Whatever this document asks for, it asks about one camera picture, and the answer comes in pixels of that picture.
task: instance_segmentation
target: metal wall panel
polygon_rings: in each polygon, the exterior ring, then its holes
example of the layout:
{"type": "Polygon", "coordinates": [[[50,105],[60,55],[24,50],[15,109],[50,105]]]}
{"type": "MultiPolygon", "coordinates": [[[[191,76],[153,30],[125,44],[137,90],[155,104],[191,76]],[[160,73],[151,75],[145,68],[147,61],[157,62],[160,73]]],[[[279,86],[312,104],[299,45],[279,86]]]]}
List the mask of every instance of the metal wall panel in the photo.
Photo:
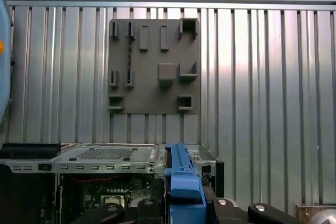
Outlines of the metal wall panel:
{"type": "Polygon", "coordinates": [[[226,197],[335,204],[336,0],[8,0],[13,105],[1,142],[204,144],[226,197]],[[199,115],[110,115],[109,21],[197,17],[199,115]]]}

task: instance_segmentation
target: wall-mounted tool holder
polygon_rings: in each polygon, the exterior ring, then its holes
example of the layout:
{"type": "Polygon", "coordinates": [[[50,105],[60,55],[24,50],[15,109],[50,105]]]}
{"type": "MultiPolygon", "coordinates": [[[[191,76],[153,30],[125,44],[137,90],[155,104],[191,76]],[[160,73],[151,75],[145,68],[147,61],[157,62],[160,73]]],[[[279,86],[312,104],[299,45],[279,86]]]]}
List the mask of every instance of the wall-mounted tool holder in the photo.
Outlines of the wall-mounted tool holder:
{"type": "Polygon", "coordinates": [[[110,113],[198,113],[199,26],[196,18],[111,20],[110,113]]]}

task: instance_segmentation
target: blue plastic part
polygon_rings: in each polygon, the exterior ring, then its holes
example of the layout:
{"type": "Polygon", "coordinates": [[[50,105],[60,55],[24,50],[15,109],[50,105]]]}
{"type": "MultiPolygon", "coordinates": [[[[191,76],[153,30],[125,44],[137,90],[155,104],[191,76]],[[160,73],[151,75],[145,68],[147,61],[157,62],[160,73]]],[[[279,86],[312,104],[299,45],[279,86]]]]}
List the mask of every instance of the blue plastic part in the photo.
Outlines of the blue plastic part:
{"type": "Polygon", "coordinates": [[[11,20],[12,19],[8,13],[6,2],[4,0],[0,0],[0,40],[5,46],[5,51],[0,54],[0,123],[5,115],[11,88],[11,20]]]}
{"type": "Polygon", "coordinates": [[[205,224],[206,201],[202,180],[187,148],[183,144],[171,144],[166,149],[172,157],[172,167],[164,170],[165,176],[171,177],[171,197],[197,199],[200,202],[197,205],[170,205],[170,223],[205,224]]]}

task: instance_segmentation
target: red wire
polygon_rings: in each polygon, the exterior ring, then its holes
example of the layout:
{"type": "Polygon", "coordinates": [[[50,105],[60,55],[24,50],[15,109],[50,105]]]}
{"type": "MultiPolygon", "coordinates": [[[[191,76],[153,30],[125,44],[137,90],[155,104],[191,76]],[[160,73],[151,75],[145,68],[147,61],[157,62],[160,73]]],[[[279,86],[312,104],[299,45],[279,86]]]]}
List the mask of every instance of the red wire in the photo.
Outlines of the red wire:
{"type": "Polygon", "coordinates": [[[112,179],[119,178],[119,177],[122,177],[122,176],[123,175],[117,175],[117,176],[110,177],[110,178],[76,179],[76,178],[73,178],[72,176],[69,175],[69,178],[72,181],[77,182],[77,183],[89,183],[89,182],[106,182],[106,181],[110,181],[112,179]]]}

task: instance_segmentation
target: motherboard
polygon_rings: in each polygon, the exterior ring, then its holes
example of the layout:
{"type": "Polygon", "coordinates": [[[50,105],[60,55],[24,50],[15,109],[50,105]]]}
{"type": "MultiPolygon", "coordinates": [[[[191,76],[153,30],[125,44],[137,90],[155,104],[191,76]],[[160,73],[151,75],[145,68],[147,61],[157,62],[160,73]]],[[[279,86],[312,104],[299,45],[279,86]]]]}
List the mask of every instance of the motherboard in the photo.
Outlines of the motherboard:
{"type": "Polygon", "coordinates": [[[106,203],[128,208],[151,196],[153,174],[66,174],[62,176],[61,223],[67,224],[106,203]]]}

